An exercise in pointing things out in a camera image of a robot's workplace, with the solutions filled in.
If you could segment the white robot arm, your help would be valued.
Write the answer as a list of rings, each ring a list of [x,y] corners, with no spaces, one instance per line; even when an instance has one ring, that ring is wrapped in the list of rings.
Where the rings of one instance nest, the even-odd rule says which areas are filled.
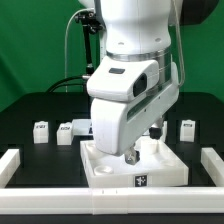
[[[104,58],[87,81],[97,150],[134,165],[135,142],[161,136],[163,114],[177,101],[184,62],[171,56],[169,25],[199,24],[219,0],[79,0],[102,26]]]

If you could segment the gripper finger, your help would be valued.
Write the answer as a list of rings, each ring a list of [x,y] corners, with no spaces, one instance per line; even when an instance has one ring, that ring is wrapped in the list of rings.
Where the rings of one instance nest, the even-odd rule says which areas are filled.
[[[161,126],[152,125],[149,128],[149,135],[151,139],[159,140],[163,135],[163,130]]]
[[[129,165],[135,165],[140,160],[140,153],[131,147],[125,153],[125,162]]]

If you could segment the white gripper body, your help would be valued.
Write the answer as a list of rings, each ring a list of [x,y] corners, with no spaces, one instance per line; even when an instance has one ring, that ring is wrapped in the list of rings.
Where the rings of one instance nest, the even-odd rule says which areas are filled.
[[[87,81],[93,98],[91,120],[96,148],[106,154],[124,154],[177,101],[178,72],[158,86],[155,60],[121,62],[106,56]]]

